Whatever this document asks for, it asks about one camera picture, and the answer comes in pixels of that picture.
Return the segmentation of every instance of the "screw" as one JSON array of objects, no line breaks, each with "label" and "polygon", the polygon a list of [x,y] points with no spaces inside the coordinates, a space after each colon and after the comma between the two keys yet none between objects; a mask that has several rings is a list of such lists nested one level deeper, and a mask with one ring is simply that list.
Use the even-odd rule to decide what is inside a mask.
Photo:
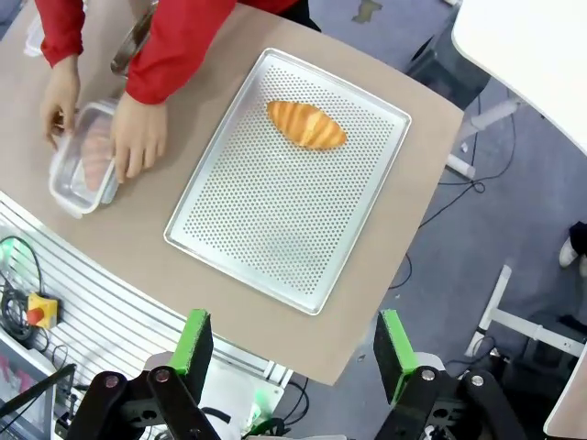
[{"label": "screw", "polygon": [[434,371],[432,371],[430,369],[425,369],[422,371],[422,379],[423,380],[434,380],[435,377],[436,377],[436,375],[434,374]]},{"label": "screw", "polygon": [[155,373],[155,380],[158,382],[166,382],[169,380],[169,371],[166,369],[161,369]]},{"label": "screw", "polygon": [[119,380],[117,376],[108,376],[105,379],[104,384],[107,388],[114,388],[116,385],[118,385],[118,382]]},{"label": "screw", "polygon": [[481,376],[473,376],[471,378],[471,383],[476,387],[481,387],[481,385],[483,384],[483,378]]}]

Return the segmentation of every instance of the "gray floor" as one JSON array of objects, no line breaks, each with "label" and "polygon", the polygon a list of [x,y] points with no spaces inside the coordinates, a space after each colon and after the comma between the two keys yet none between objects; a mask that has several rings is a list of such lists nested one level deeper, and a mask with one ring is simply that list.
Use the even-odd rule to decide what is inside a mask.
[{"label": "gray floor", "polygon": [[[351,19],[360,0],[337,0],[336,8],[333,3],[311,0],[312,17],[323,31],[399,70],[449,14],[440,0],[393,0],[381,2],[383,8],[373,13],[371,22],[358,24]],[[482,94],[482,107],[505,97],[505,88],[491,81]],[[477,111],[476,104],[471,107]],[[382,309],[399,311],[416,351],[438,354],[444,361],[461,358],[505,262],[514,270],[502,301],[506,311],[523,317],[541,311],[585,315],[578,271],[561,270],[558,253],[567,228],[587,218],[587,159],[532,108],[515,115],[515,127],[515,158],[509,171],[488,181],[485,193],[470,191],[420,230],[409,249],[414,263],[411,280],[388,291],[382,302]],[[483,132],[475,159],[478,177],[502,170],[513,143],[509,119]],[[456,179],[445,172],[442,181]],[[439,186],[428,215],[462,189]],[[404,264],[395,283],[406,274]],[[490,334],[499,347],[511,353],[521,349],[524,338],[495,327]],[[292,437],[374,437],[389,409],[371,350],[372,334],[371,326],[336,386],[310,381],[311,409],[293,427]],[[296,391],[288,391],[278,414],[286,413],[296,397]]]}]

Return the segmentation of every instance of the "white shoe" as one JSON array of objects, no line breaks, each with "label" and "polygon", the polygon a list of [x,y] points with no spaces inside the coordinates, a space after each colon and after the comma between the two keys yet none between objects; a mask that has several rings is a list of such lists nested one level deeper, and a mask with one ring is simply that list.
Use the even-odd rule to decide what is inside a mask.
[{"label": "white shoe", "polygon": [[581,255],[581,259],[579,260],[579,274],[583,278],[587,278],[587,257]]},{"label": "white shoe", "polygon": [[[572,248],[570,244],[570,237],[567,238],[565,244],[562,245],[559,253],[559,264],[562,268],[567,268],[577,257],[579,254],[575,252],[575,249]],[[585,262],[585,273],[587,273],[587,261]]]}]

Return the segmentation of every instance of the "red shirt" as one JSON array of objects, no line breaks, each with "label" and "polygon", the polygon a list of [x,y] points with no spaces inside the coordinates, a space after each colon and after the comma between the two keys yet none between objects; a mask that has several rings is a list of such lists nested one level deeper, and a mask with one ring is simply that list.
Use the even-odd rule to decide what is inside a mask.
[{"label": "red shirt", "polygon": [[[83,51],[82,0],[35,0],[45,31],[41,50],[53,67]],[[296,0],[241,0],[278,14]],[[198,69],[214,35],[237,0],[160,0],[149,41],[128,69],[127,92],[143,104],[159,104]]]}]

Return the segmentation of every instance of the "clear plastic container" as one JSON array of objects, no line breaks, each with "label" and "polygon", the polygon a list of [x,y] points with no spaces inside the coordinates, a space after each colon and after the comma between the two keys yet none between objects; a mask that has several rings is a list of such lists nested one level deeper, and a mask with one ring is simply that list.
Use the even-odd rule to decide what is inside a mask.
[{"label": "clear plastic container", "polygon": [[110,204],[118,182],[109,154],[109,136],[116,103],[86,105],[72,135],[61,138],[50,166],[49,190],[57,203],[76,218],[100,204]]}]

